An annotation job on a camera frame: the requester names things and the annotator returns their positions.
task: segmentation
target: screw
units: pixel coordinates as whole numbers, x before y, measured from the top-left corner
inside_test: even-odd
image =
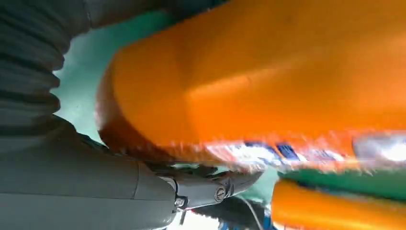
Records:
[[[214,196],[217,202],[222,202],[226,197],[226,189],[223,186],[218,187],[216,194]]]
[[[182,198],[176,198],[175,200],[175,206],[176,207],[182,207],[185,204],[185,200]]]

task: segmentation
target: green surface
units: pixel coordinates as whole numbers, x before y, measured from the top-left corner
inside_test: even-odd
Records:
[[[101,142],[94,121],[95,95],[114,53],[171,24],[167,15],[149,13],[75,38],[63,69],[55,72],[61,80],[61,86],[52,92],[61,100],[56,114],[70,121],[78,132]]]
[[[310,185],[406,200],[406,170],[373,173],[348,171],[338,175],[334,173],[323,174],[316,170],[301,170],[287,174],[280,173],[279,176]]]

